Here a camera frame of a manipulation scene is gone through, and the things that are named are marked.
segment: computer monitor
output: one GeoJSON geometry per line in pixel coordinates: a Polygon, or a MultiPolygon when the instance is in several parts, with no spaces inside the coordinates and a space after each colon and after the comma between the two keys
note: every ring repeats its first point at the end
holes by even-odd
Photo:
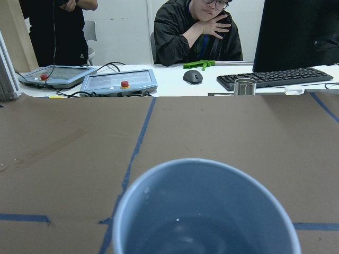
{"type": "Polygon", "coordinates": [[[339,0],[265,0],[253,72],[339,62],[339,0]]]}

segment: person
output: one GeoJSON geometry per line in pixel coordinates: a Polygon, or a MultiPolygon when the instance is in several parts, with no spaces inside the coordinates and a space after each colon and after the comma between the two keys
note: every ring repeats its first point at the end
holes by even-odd
{"type": "Polygon", "coordinates": [[[40,67],[81,66],[88,60],[83,10],[95,10],[97,0],[19,0],[30,18],[30,38],[40,67]]]}
{"type": "Polygon", "coordinates": [[[242,61],[238,27],[225,11],[232,0],[169,0],[154,21],[155,64],[242,61]]]}

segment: keyboard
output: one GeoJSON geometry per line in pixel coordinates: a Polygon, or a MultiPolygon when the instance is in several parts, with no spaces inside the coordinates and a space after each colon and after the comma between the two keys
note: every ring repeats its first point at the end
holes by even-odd
{"type": "Polygon", "coordinates": [[[271,71],[253,72],[236,75],[218,76],[217,81],[228,91],[234,90],[234,81],[238,78],[252,78],[256,81],[256,87],[286,86],[301,83],[328,81],[333,79],[327,73],[312,67],[271,71]]]}

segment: black t-shirt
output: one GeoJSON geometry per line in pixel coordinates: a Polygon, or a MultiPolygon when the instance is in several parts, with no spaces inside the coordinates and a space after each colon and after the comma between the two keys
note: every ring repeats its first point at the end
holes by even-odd
{"type": "Polygon", "coordinates": [[[56,42],[56,64],[86,63],[87,43],[83,33],[83,10],[78,6],[72,12],[53,6],[54,0],[24,0],[25,12],[30,18],[30,37],[40,66],[53,63],[56,42]]]}

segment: blue plastic cup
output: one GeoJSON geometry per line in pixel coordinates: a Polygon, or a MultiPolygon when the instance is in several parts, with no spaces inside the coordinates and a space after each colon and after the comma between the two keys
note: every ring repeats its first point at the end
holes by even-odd
{"type": "Polygon", "coordinates": [[[242,171],[179,159],[141,175],[114,216],[115,254],[301,254],[278,200],[242,171]]]}

